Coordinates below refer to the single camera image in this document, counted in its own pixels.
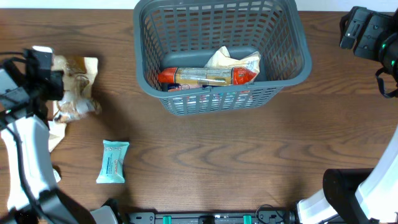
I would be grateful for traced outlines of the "brown white snack pouch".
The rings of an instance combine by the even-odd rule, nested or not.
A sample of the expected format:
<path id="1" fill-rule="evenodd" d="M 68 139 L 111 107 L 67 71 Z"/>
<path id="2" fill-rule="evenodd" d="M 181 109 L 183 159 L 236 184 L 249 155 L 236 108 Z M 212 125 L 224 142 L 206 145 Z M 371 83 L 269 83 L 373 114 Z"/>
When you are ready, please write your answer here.
<path id="1" fill-rule="evenodd" d="M 92 97 L 92 87 L 98 74 L 96 57 L 56 55 L 52 70 L 64 72 L 63 98 L 53 103 L 55 122 L 69 123 L 101 113 L 100 103 Z"/>

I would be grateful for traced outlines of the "beige resealable pouch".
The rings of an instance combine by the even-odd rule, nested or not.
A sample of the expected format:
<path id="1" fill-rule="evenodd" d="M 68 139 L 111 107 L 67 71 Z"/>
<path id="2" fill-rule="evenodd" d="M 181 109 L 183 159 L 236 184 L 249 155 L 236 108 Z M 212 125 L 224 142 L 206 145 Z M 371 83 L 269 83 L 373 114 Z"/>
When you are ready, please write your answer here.
<path id="1" fill-rule="evenodd" d="M 66 123 L 49 121 L 49 152 L 52 152 L 64 139 Z"/>

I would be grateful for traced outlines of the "light blue snack packet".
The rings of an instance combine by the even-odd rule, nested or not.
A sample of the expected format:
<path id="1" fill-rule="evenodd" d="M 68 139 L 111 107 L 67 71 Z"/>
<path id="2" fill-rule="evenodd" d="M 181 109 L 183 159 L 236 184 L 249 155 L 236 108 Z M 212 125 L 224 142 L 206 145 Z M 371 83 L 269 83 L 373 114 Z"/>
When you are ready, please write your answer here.
<path id="1" fill-rule="evenodd" d="M 124 184 L 123 164 L 129 142 L 104 140 L 103 146 L 102 166 L 96 183 Z"/>

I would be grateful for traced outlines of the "beige powder bag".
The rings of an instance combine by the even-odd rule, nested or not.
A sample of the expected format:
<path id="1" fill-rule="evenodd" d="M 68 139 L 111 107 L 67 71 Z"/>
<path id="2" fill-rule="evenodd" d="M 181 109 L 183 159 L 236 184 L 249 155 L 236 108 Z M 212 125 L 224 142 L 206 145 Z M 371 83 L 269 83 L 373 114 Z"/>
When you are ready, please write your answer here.
<path id="1" fill-rule="evenodd" d="M 219 48 L 209 59 L 204 66 L 205 68 L 233 68 L 233 67 L 244 67 L 250 72 L 258 75 L 260 73 L 260 61 L 261 55 L 258 51 L 255 51 L 242 59 L 235 59 L 229 53 L 229 50 L 222 46 Z"/>

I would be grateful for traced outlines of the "orange spaghetti package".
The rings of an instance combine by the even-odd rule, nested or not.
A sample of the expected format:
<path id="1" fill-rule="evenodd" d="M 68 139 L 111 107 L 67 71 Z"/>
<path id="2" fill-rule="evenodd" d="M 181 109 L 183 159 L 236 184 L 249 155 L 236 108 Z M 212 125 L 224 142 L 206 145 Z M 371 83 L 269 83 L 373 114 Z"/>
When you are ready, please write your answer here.
<path id="1" fill-rule="evenodd" d="M 230 86 L 243 85 L 255 79 L 257 74 L 243 67 L 233 68 L 188 68 L 172 67 L 160 72 L 161 83 L 190 85 Z"/>

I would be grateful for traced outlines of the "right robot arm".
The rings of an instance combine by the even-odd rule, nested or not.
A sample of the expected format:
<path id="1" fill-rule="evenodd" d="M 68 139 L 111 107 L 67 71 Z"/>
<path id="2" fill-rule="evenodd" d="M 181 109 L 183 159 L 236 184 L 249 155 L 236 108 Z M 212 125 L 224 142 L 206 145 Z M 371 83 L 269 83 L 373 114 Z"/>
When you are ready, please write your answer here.
<path id="1" fill-rule="evenodd" d="M 328 168 L 374 166 L 397 124 L 397 100 L 383 98 L 374 78 L 377 62 L 339 48 L 339 12 L 304 12 L 313 57 L 308 80 L 292 88 L 292 157 L 300 165 L 291 200 L 320 189 Z"/>

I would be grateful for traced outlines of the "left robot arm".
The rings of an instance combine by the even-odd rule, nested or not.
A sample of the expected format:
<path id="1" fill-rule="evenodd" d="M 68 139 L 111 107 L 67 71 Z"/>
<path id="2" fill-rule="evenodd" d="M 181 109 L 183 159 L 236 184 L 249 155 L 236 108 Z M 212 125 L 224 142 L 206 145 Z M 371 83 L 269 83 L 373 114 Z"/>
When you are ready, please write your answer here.
<path id="1" fill-rule="evenodd" d="M 9 213 L 1 223 L 94 223 L 91 213 L 63 193 L 49 153 L 48 100 L 63 98 L 63 71 L 52 70 L 53 50 L 33 46 L 1 62 L 1 138 L 8 155 Z"/>

